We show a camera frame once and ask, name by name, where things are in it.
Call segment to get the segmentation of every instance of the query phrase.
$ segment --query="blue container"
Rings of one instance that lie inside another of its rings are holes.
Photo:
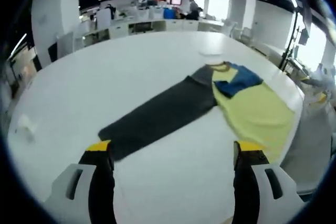
[[[174,19],[175,18],[175,11],[165,8],[163,11],[163,18],[164,19]]]

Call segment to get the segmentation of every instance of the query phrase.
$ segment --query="round table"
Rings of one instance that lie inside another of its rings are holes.
[[[246,66],[295,112],[285,155],[300,120],[303,94],[275,65],[219,33],[149,33],[76,51],[42,69],[28,85],[13,113],[8,145],[29,191],[44,201],[56,177],[99,141],[99,130],[203,66],[207,59],[202,54],[222,54],[224,60]],[[33,141],[19,130],[22,116],[29,118]],[[231,217],[234,140],[237,137],[215,107],[116,163],[118,223],[134,222],[132,218],[143,218],[137,223],[195,223],[200,213],[204,222],[221,223]],[[160,214],[150,215],[155,208]]]

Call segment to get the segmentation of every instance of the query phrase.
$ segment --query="person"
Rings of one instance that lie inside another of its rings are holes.
[[[172,10],[175,12],[175,19],[185,19],[185,16],[178,7],[172,7]]]
[[[115,7],[113,7],[112,5],[110,5],[110,4],[107,5],[106,9],[107,8],[110,9],[111,19],[114,19],[114,15],[115,15],[115,12],[116,12],[117,9]]]
[[[186,19],[191,20],[198,20],[199,13],[202,11],[202,8],[200,8],[195,0],[190,0],[190,11],[189,14],[186,16]]]

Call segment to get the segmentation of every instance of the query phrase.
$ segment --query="white pillar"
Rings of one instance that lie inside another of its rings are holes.
[[[257,0],[230,0],[229,19],[237,22],[237,28],[252,29]]]
[[[229,8],[227,10],[227,18],[230,18],[231,9],[232,9],[232,0],[229,0]]]
[[[327,39],[321,63],[325,66],[333,66],[335,64],[335,54],[335,46]]]
[[[80,23],[78,0],[33,0],[31,28],[41,66],[51,63],[48,48]]]
[[[203,9],[204,15],[208,14],[208,10],[209,10],[209,0],[204,0],[204,9]]]

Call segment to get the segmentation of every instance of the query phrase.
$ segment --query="white cabinet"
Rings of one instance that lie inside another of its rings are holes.
[[[128,36],[128,23],[113,25],[109,28],[110,39]]]
[[[184,20],[183,21],[183,30],[184,31],[197,31],[198,21],[196,20]]]
[[[182,31],[183,20],[166,20],[166,31]]]

